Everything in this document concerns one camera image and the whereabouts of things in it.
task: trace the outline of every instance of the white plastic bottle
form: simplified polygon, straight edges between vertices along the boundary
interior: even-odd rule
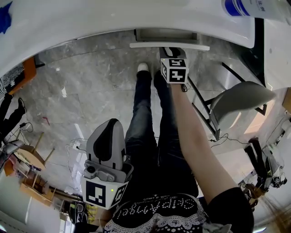
[[[273,19],[291,25],[291,0],[222,0],[228,15]]]

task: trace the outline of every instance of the white shoe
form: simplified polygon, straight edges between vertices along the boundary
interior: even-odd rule
[[[148,72],[150,71],[148,65],[145,62],[142,62],[138,65],[137,72],[140,72],[140,71],[148,71]]]

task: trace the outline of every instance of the blue label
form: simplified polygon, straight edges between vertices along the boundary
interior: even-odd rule
[[[225,0],[225,7],[232,16],[250,16],[241,0]]]

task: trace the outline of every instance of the gray marble floor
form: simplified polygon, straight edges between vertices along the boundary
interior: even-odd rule
[[[223,61],[243,78],[256,81],[254,76],[237,59],[229,42],[202,36],[201,42],[210,45],[208,52],[186,50],[189,58],[190,77],[205,99],[217,96],[237,83],[236,79],[224,69]],[[52,148],[55,152],[41,176],[52,186],[63,190],[79,192],[79,176],[82,170],[84,154],[65,146],[78,138],[88,138],[103,122],[117,118],[123,125],[124,132],[129,127],[132,117],[135,74],[140,62],[147,62],[152,75],[159,69],[157,48],[129,48],[135,41],[133,31],[114,32],[96,35],[73,41],[69,44],[51,48],[39,54],[44,67],[37,70],[37,76],[26,84],[11,104],[7,116],[17,107],[17,97],[22,97],[27,108],[21,122],[31,122],[34,131],[23,132],[26,143],[35,145],[38,136],[44,132],[38,152],[43,157]],[[281,107],[285,90],[277,91],[277,98],[270,105],[267,117],[256,122],[257,112],[243,113],[228,133],[232,139],[246,142],[258,136],[264,144],[270,133],[284,116]],[[187,95],[203,111],[203,107],[193,90]],[[161,107],[156,90],[152,85],[152,114],[155,136],[159,136]],[[205,126],[208,137],[213,138]],[[79,140],[80,148],[85,148]],[[222,153],[242,148],[236,141],[227,140],[222,145],[213,147],[214,153]]]

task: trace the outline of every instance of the black pants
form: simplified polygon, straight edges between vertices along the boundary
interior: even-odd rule
[[[7,134],[14,129],[14,127],[20,122],[22,116],[25,114],[23,106],[18,108],[10,115],[9,119],[5,119],[5,115],[8,111],[13,96],[5,94],[4,100],[0,106],[0,140],[2,141]]]
[[[133,117],[126,133],[126,153],[134,172],[122,202],[152,194],[187,193],[198,196],[191,169],[180,148],[171,89],[157,72],[154,85],[162,108],[158,145],[154,137],[151,114],[151,75],[137,73]]]

